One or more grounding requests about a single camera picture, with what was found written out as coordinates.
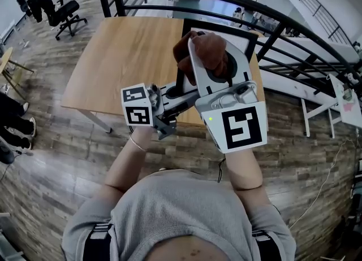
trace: laminate floor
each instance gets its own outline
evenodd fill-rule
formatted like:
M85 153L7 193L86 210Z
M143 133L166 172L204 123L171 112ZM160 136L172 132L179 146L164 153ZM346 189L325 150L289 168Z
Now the laminate floor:
M26 117L34 116L38 125L34 150L17 157L0 184L0 209L11 213L2 225L29 260L62 260L59 246L67 220L100 187L129 135L120 117L98 114L114 128L107 134L77 111L60 107L77 60L104 17L99 0L77 1L77 13L88 25L79 24L73 38L64 33L56 41L56 29L29 18L20 32L30 45L21 49L13 36L7 43L14 46L14 59L35 71L25 73L21 82L30 102ZM340 145L346 138L355 141L355 130L339 123L332 140L327 115L319 115L310 121L312 135L306 138L299 100L266 92L266 104L268 144L254 152L271 201L291 225L315 199ZM180 127L162 141L154 136L142 176L161 167L182 167L216 180L221 159L204 128ZM333 229L351 205L354 159L354 145L347 141L318 201L292 228L297 260L318 259L335 248ZM0 175L5 168L0 164Z

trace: black and white marker cube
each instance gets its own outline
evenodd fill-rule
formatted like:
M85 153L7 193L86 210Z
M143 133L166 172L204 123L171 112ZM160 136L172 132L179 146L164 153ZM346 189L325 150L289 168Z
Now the black and white marker cube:
M224 154L267 143L264 101L205 111L201 118Z
M120 96L127 125L153 126L151 101L143 83L121 89Z

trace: wooden table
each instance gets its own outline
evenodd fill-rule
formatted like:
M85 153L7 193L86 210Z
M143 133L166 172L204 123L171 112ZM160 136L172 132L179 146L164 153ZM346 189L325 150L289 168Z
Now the wooden table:
M25 69L27 71L30 72L34 72L32 70L30 70L29 68L20 65L17 62L12 61L11 58L11 54L12 54L12 47L10 47L9 49L7 49L4 53L4 55L2 56L1 60L2 63L0 64L0 73L3 74L3 76L5 77L5 79L7 80L7 82L9 82L9 84L11 85L12 88L14 88L14 90L20 95L20 97L22 99L25 99L25 97L23 97L23 95L20 93L20 91L18 91L18 89L16 88L16 83L12 83L12 76L5 70L5 67L7 66L8 63L11 63L15 66L20 67L21 69Z
M176 81L173 47L181 39L183 19L115 17L104 19L83 51L67 84L61 106L79 110L110 132L92 112L123 115L121 88L144 82L163 86ZM265 100L257 60L251 61L258 99ZM193 107L178 123L203 125Z

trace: black pants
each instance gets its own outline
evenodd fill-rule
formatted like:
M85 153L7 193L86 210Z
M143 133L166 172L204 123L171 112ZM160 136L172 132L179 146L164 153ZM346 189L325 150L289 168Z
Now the black pants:
M6 94L0 93L0 136L12 146L20 146L22 148L29 147L30 142L26 137L19 137L9 132L5 127L15 128L24 134L32 134L34 124L22 119L19 115L24 114L23 106L8 97Z

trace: brown plush toy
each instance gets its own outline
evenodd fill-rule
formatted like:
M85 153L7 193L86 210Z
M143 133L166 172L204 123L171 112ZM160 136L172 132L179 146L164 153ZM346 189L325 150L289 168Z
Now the brown plush toy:
M215 77L228 79L226 41L215 33L199 34L190 31L175 45L174 57L177 61L177 67L185 73L192 85L196 85L187 47L188 39L191 38L193 44L195 44L196 55L200 58L204 67L211 70Z

